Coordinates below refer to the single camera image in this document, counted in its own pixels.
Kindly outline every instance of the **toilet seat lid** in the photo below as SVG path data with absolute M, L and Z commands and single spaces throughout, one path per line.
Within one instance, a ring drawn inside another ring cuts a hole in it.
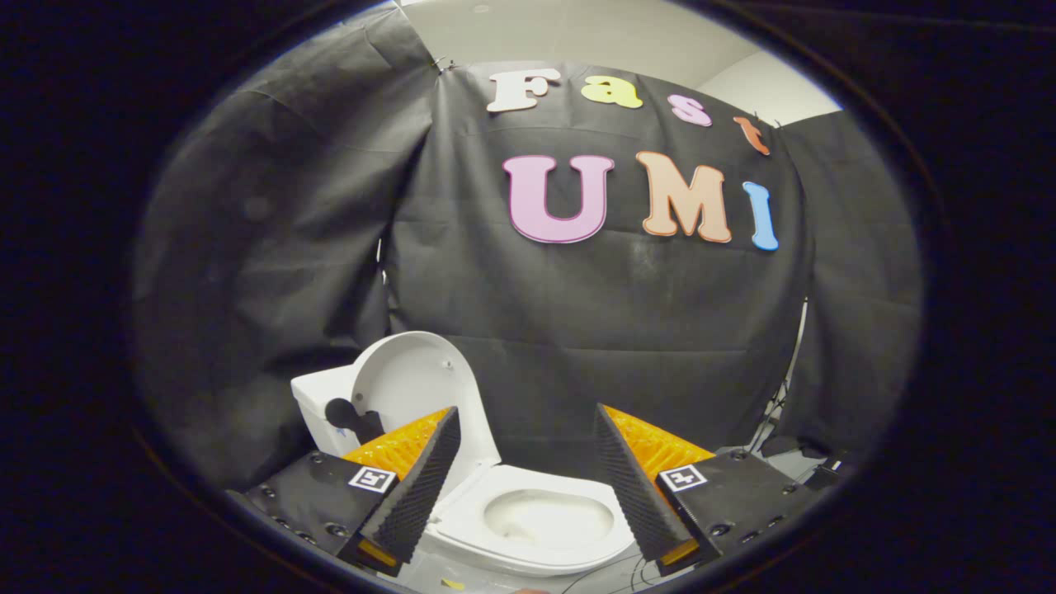
M 480 466 L 501 461 L 469 361 L 441 336 L 403 332 L 378 340 L 352 366 L 352 403 L 374 410 L 392 431 L 449 406 L 458 407 L 461 445 L 440 491 L 442 499 Z

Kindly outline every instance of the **ceiling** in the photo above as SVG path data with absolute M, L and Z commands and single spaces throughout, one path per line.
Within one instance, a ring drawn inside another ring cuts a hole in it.
M 398 0 L 434 58 L 567 59 L 696 89 L 759 52 L 663 0 Z

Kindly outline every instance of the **toilet bowl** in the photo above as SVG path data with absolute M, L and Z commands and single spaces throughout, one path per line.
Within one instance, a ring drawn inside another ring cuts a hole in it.
M 332 398 L 350 400 L 359 414 L 376 411 L 385 431 L 458 407 L 461 445 L 421 547 L 493 571 L 554 576 L 601 565 L 634 543 L 608 485 L 502 464 L 473 372 L 440 336 L 390 336 L 353 365 L 297 377 L 291 387 L 317 447 L 334 456 L 360 444 L 326 434 L 340 431 L 324 421 Z

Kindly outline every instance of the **screw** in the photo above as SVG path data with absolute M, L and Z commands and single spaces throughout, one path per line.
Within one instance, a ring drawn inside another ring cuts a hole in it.
M 342 526 L 341 524 L 326 524 L 326 532 L 340 538 L 348 536 L 348 528 Z

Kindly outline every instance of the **white wall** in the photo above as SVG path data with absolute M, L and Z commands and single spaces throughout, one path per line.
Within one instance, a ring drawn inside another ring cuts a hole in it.
M 763 51 L 737 61 L 697 90 L 776 126 L 842 108 L 792 67 Z

